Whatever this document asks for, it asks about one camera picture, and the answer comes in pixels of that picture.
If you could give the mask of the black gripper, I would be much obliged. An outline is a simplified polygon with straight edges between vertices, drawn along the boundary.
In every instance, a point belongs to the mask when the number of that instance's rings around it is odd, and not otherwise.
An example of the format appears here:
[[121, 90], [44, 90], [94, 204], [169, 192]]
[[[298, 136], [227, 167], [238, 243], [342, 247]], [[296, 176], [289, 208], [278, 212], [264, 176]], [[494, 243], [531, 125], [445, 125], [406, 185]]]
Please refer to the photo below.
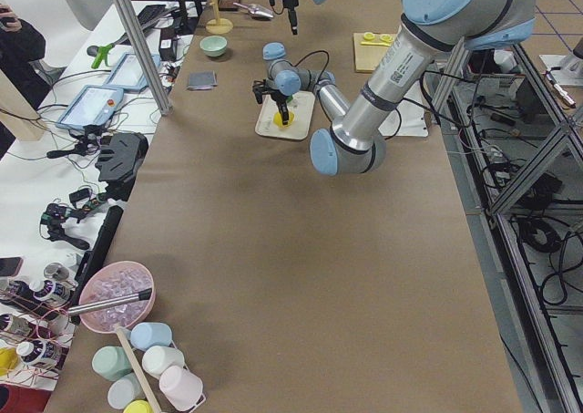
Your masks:
[[[274, 14], [278, 14], [276, 10], [275, 3], [276, 0], [268, 0], [271, 11]], [[281, 0], [282, 1], [282, 10], [288, 11], [288, 18], [290, 22], [291, 32], [296, 36], [298, 34], [298, 20], [295, 8], [299, 5], [299, 0]]]
[[283, 95], [278, 89], [268, 85], [265, 79], [255, 80], [252, 84], [252, 92], [258, 104], [263, 102], [265, 96], [271, 96], [271, 99], [275, 101], [278, 111], [281, 114], [289, 112], [286, 103], [287, 96]]

